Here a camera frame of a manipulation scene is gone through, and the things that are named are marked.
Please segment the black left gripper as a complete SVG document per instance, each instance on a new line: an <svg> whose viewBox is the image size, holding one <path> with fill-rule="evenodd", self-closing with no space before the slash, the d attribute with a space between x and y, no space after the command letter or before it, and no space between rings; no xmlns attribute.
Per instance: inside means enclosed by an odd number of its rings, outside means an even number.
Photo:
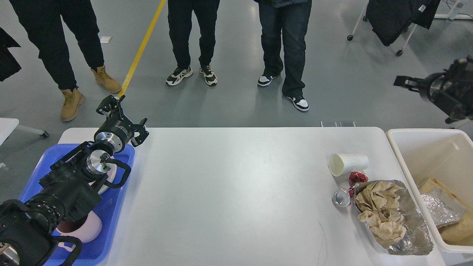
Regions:
<svg viewBox="0 0 473 266"><path fill-rule="evenodd" d="M125 145L131 141L133 147L137 147L144 143L149 136L144 118L138 124L132 124L123 113L120 103L125 99L125 95L120 97L108 95L96 108L96 112L100 115L107 115L105 122L95 133L94 141L106 141L113 147L113 153L120 153Z"/></svg>

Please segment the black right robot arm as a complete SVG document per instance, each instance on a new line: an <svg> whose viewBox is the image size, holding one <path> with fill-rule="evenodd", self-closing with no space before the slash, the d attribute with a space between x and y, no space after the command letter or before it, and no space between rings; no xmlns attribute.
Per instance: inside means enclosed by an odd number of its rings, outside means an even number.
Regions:
<svg viewBox="0 0 473 266"><path fill-rule="evenodd" d="M397 76L394 86L400 86L438 107L447 114L445 123L472 120L473 113L473 60L471 56L456 59L449 69L427 78Z"/></svg>

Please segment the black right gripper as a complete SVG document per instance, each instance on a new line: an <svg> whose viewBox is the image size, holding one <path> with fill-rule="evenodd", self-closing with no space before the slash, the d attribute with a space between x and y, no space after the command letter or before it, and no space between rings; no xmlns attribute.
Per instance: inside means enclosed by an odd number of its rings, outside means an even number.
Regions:
<svg viewBox="0 0 473 266"><path fill-rule="evenodd" d="M393 85L408 89L411 92L421 93L421 98L424 101L441 106L448 103L448 98L443 91L444 79L444 73L431 74L424 79L396 76Z"/></svg>

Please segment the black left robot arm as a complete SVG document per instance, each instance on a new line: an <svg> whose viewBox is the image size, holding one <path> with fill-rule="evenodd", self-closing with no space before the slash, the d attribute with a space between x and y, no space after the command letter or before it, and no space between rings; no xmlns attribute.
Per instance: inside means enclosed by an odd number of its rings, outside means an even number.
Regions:
<svg viewBox="0 0 473 266"><path fill-rule="evenodd" d="M131 141L134 147L149 136L144 118L132 123L120 106L125 96L107 96L96 109L108 113L93 141L85 141L50 166L40 179L42 190L26 202L17 199L1 204L2 266L42 266L60 243L69 242L74 249L63 261L71 266L81 254L83 241L73 236L54 236L64 221L76 222L89 214L101 201L101 187L111 189L125 185L131 167L112 156Z"/></svg>

